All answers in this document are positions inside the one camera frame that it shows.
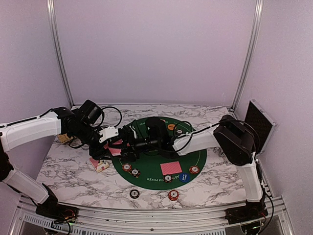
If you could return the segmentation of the red playing card deck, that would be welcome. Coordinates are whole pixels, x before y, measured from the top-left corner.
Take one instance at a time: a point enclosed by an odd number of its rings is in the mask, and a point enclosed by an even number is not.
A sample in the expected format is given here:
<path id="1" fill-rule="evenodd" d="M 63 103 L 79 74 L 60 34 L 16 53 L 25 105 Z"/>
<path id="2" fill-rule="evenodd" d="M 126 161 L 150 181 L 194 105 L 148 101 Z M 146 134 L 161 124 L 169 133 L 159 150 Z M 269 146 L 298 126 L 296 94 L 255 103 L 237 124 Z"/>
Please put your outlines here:
<path id="1" fill-rule="evenodd" d="M 114 157 L 121 156 L 122 150 L 115 147 L 116 145 L 119 145 L 121 143 L 122 143 L 122 140 L 118 140 L 117 142 L 112 143 L 112 147 L 109 147 L 109 144 L 107 143 L 107 144 L 104 145 L 104 148 L 108 149 L 109 152 L 111 153 L 111 155 L 114 156 Z"/>

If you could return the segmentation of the red chips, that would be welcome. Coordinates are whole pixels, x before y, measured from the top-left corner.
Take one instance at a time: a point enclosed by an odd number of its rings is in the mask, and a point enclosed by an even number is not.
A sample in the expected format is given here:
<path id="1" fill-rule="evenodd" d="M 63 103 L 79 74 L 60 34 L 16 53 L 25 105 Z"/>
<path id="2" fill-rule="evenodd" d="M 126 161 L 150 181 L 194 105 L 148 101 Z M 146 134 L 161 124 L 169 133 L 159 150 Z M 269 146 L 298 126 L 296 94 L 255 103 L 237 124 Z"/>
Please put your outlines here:
<path id="1" fill-rule="evenodd" d="M 200 172 L 200 168 L 196 165 L 189 167 L 190 174 L 198 174 Z"/>
<path id="2" fill-rule="evenodd" d="M 122 169 L 126 172 L 129 172 L 132 170 L 132 165 L 131 164 L 123 164 Z"/>

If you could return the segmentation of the orange big blind button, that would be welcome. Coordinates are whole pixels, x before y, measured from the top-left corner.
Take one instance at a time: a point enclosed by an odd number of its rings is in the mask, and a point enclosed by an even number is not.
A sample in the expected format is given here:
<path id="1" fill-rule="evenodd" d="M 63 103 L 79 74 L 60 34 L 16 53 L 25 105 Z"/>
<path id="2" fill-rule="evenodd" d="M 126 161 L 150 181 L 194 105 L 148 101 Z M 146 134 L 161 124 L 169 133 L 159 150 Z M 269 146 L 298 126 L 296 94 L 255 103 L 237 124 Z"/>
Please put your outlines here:
<path id="1" fill-rule="evenodd" d="M 176 126 L 175 124 L 169 124 L 169 125 L 168 125 L 168 129 L 171 130 L 171 131 L 173 131 L 174 128 L 175 128 L 175 126 Z"/>

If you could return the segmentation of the card dealt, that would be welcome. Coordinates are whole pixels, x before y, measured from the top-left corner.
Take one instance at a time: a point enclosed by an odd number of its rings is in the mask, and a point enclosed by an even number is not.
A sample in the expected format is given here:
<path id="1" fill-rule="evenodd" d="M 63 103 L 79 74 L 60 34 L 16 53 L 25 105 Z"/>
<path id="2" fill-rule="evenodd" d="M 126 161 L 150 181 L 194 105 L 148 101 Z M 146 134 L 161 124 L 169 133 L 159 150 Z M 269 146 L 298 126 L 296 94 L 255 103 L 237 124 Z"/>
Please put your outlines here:
<path id="1" fill-rule="evenodd" d="M 170 163 L 162 163 L 160 164 L 160 167 L 161 167 L 163 176 L 182 173 L 182 169 L 178 161 L 170 162 Z"/>

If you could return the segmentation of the black poker chip stack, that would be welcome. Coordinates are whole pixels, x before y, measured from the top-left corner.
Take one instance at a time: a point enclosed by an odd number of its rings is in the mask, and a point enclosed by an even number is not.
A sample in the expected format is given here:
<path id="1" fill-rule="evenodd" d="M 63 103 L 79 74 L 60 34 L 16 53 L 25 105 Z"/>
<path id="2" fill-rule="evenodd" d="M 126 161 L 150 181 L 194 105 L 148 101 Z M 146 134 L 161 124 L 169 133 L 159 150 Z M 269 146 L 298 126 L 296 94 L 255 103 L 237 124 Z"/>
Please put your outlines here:
<path id="1" fill-rule="evenodd" d="M 137 189 L 133 189 L 130 191 L 130 197 L 132 199 L 137 199 L 140 196 L 140 192 Z"/>

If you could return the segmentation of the blue small blind button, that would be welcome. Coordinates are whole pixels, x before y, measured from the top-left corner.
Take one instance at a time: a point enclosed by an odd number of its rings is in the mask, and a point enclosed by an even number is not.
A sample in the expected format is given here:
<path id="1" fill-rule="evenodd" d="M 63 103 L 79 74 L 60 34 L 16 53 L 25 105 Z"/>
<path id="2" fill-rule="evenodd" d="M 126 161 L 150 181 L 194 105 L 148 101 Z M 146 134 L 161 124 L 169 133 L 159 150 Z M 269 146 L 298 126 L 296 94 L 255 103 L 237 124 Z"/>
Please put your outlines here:
<path id="1" fill-rule="evenodd" d="M 190 175 L 188 173 L 181 173 L 179 175 L 179 181 L 182 183 L 188 183 L 190 181 Z"/>

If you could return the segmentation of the red poker chip stack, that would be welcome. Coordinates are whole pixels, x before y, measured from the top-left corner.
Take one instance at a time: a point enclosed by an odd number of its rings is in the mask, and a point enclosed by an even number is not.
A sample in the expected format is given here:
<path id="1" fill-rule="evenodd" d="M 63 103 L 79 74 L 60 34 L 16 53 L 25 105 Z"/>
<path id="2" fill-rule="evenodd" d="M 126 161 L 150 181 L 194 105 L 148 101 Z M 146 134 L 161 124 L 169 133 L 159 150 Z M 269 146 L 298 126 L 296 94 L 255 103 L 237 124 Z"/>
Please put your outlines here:
<path id="1" fill-rule="evenodd" d="M 178 197 L 179 197 L 179 192 L 177 190 L 173 189 L 173 190 L 169 191 L 169 193 L 168 193 L 169 200 L 176 201 L 178 199 Z"/>

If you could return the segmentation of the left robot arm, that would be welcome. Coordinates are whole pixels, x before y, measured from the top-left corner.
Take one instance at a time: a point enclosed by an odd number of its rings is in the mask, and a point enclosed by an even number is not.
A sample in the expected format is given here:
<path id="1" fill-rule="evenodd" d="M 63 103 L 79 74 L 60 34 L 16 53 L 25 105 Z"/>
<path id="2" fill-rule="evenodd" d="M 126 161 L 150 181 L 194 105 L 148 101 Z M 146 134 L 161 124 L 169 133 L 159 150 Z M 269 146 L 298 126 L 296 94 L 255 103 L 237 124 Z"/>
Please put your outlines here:
<path id="1" fill-rule="evenodd" d="M 0 126 L 0 180 L 21 192 L 36 205 L 36 213 L 50 218 L 63 218 L 75 207 L 58 203 L 52 190 L 33 179 L 32 169 L 38 170 L 58 134 L 76 137 L 81 145 L 88 145 L 89 155 L 96 161 L 104 158 L 104 142 L 100 139 L 100 126 L 94 126 L 98 118 L 104 118 L 103 110 L 91 100 L 78 109 L 52 108 L 27 119 Z"/>

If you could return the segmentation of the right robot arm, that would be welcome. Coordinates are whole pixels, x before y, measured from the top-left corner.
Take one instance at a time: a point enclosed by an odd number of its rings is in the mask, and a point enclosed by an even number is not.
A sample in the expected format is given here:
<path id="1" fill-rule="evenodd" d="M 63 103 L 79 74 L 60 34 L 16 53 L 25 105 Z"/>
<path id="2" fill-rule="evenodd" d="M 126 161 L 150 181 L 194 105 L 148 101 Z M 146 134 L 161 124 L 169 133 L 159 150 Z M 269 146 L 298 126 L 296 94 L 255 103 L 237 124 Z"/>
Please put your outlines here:
<path id="1" fill-rule="evenodd" d="M 164 121 L 149 117 L 144 123 L 147 135 L 142 135 L 134 124 L 119 129 L 122 138 L 122 156 L 137 159 L 140 153 L 157 151 L 159 155 L 176 159 L 207 148 L 219 147 L 228 161 L 236 166 L 244 183 L 247 205 L 242 215 L 253 219 L 261 212 L 264 190 L 256 156 L 261 138 L 248 123 L 230 115 L 211 126 L 185 134 L 169 134 Z"/>

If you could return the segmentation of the woven bamboo tray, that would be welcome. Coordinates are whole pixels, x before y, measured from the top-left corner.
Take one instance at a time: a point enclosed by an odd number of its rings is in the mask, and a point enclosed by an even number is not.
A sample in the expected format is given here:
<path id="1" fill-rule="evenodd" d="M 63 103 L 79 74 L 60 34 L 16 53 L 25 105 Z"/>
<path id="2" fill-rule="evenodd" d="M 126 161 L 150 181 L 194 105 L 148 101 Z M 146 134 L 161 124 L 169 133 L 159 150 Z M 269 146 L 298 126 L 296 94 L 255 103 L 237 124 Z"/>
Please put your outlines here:
<path id="1" fill-rule="evenodd" d="M 60 135 L 57 135 L 57 137 L 61 144 L 70 143 L 74 139 L 73 137 L 69 137 L 67 134 L 60 134 Z"/>

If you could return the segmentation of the playing card box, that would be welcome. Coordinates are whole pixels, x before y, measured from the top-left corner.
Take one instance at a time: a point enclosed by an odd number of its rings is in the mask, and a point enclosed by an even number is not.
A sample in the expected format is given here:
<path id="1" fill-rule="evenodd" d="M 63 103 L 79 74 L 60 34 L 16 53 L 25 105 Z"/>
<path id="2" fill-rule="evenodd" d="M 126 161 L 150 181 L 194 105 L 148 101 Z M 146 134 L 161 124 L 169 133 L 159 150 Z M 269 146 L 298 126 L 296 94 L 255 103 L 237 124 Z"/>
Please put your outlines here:
<path id="1" fill-rule="evenodd" d="M 97 173 L 100 173 L 109 167 L 109 163 L 105 160 L 95 160 L 93 158 L 89 158 L 89 161 Z"/>

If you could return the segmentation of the round green poker mat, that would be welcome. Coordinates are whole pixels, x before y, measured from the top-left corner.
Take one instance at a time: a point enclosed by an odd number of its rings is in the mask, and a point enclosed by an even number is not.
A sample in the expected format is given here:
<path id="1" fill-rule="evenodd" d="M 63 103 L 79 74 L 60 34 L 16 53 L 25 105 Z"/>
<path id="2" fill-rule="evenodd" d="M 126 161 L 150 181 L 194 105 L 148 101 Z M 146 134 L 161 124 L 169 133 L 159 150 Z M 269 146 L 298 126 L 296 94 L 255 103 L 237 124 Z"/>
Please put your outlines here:
<path id="1" fill-rule="evenodd" d="M 169 134 L 176 133 L 177 130 L 182 130 L 183 134 L 192 132 L 194 128 L 191 124 L 188 124 L 185 121 L 179 121 L 170 117 L 158 117 L 162 121 L 164 121 L 166 129 Z M 135 127 L 139 128 L 139 131 L 142 135 L 147 135 L 146 127 L 144 125 L 145 120 L 147 118 L 142 118 L 139 120 L 134 120 L 129 124 L 134 124 Z M 175 128 L 173 131 L 168 129 L 169 124 L 175 124 Z M 118 140 L 122 140 L 122 138 L 112 138 L 110 140 L 110 144 L 117 142 Z M 169 159 L 163 157 L 158 154 L 157 151 L 144 152 L 140 154 L 140 158 L 136 161 L 127 161 L 121 158 L 121 156 L 112 156 L 112 163 L 118 174 L 124 178 L 129 183 L 151 190 L 168 190 L 181 187 L 187 183 L 182 183 L 179 181 L 179 174 L 173 174 L 173 181 L 171 183 L 165 183 L 163 181 L 163 174 L 161 171 L 160 164 L 162 163 L 170 163 L 178 161 L 180 163 L 182 173 L 188 173 L 190 175 L 190 181 L 194 180 L 201 170 L 203 169 L 207 158 L 207 151 L 200 150 L 193 153 L 190 153 L 185 156 L 181 156 L 176 159 Z M 141 174 L 139 177 L 134 177 L 131 175 L 131 171 L 126 172 L 122 169 L 123 164 L 131 164 L 132 169 L 139 169 Z M 200 172 L 198 174 L 190 174 L 189 167 L 196 165 L 200 168 Z"/>

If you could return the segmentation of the aluminium poker chip case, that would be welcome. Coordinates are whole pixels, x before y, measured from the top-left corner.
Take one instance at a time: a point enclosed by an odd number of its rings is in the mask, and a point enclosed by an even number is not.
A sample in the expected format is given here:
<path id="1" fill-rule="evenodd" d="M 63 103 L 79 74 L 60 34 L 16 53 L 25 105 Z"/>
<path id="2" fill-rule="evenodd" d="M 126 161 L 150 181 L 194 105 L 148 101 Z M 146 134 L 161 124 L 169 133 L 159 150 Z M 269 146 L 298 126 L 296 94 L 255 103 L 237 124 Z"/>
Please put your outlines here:
<path id="1" fill-rule="evenodd" d="M 265 112 L 255 99 L 249 101 L 245 122 L 254 128 L 260 138 L 257 154 L 263 153 L 277 123 Z"/>

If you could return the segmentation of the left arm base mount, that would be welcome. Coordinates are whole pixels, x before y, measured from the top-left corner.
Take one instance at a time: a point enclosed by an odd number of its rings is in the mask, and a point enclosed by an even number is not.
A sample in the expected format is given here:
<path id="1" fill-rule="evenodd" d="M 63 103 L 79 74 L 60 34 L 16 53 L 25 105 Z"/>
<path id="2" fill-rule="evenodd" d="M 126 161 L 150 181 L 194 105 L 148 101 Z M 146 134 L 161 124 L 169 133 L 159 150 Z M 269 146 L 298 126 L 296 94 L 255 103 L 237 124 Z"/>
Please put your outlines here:
<path id="1" fill-rule="evenodd" d="M 57 222 L 75 222 L 78 209 L 72 206 L 56 204 L 52 208 L 38 205 L 36 214 L 57 220 Z"/>

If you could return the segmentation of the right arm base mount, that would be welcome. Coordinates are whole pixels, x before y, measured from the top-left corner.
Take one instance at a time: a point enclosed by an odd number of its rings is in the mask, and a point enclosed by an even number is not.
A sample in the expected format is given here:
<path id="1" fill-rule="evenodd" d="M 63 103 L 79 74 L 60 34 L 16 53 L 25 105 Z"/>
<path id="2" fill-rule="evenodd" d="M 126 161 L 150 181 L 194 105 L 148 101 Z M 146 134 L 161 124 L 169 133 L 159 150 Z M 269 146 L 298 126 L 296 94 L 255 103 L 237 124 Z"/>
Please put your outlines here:
<path id="1" fill-rule="evenodd" d="M 229 224 L 236 224 L 241 222 L 259 219 L 268 215 L 268 211 L 256 208 L 248 208 L 246 206 L 229 208 L 225 210 L 225 219 Z"/>

